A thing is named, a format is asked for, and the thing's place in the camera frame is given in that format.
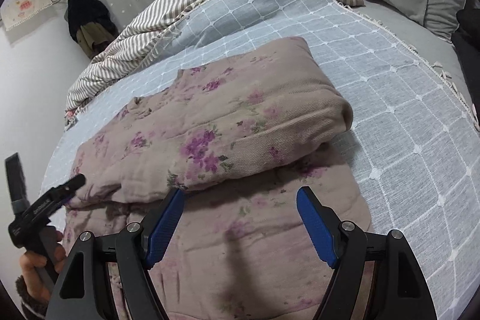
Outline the person's left hand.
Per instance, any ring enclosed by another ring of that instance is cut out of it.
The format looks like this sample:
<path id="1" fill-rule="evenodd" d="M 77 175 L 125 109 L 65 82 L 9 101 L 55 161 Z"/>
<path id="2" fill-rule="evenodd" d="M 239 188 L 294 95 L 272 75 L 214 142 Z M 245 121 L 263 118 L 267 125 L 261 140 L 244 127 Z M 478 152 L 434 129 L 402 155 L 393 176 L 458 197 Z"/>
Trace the person's left hand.
<path id="1" fill-rule="evenodd" d="M 54 264 L 57 273 L 61 273 L 66 260 L 66 250 L 62 246 L 63 234 L 56 232 L 57 245 L 54 251 Z M 47 304 L 50 300 L 50 291 L 42 281 L 38 274 L 38 269 L 43 269 L 47 263 L 47 259 L 33 251 L 27 250 L 19 259 L 19 265 L 24 277 L 27 292 L 32 299 Z"/>

